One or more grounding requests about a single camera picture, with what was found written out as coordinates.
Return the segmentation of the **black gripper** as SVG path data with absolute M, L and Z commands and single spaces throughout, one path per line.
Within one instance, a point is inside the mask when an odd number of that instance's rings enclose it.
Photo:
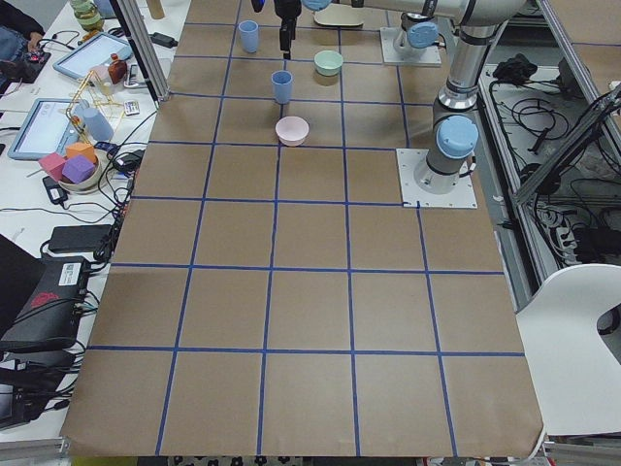
M 251 0 L 251 5 L 255 13 L 260 13 L 266 1 Z M 282 57 L 286 60 L 291 58 L 292 42 L 296 36 L 296 18 L 302 12 L 302 2 L 300 0 L 274 0 L 275 13 L 282 19 L 279 28 L 279 47 Z

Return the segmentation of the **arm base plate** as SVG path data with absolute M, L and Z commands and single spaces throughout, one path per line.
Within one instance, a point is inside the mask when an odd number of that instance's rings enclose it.
M 441 67 L 441 55 L 436 45 L 413 48 L 401 27 L 382 27 L 380 43 L 383 62 L 387 65 L 416 67 Z
M 472 177 L 466 159 L 460 170 L 440 175 L 427 164 L 426 149 L 396 149 L 397 168 L 405 208 L 476 209 Z

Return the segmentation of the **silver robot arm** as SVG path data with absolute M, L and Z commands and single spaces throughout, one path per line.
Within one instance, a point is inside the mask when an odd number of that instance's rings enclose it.
M 486 57 L 504 25 L 525 5 L 523 1 L 348 1 L 353 9 L 378 9 L 401 14 L 401 25 L 383 28 L 386 63 L 416 61 L 432 48 L 440 32 L 435 19 L 445 17 L 458 28 L 457 43 L 444 86 L 435 101 L 434 118 L 464 114 L 476 104 L 478 80 Z
M 275 14 L 280 18 L 279 47 L 284 59 L 291 58 L 291 47 L 296 39 L 298 17 L 303 8 L 311 10 L 314 14 L 328 10 L 334 10 L 340 1 L 298 1 L 276 0 L 274 2 Z M 434 21 L 436 1 L 427 1 L 423 7 L 415 10 L 413 7 L 398 7 L 401 11 L 401 32 L 398 34 L 398 45 L 407 44 L 414 49 L 425 49 L 436 43 L 440 33 Z

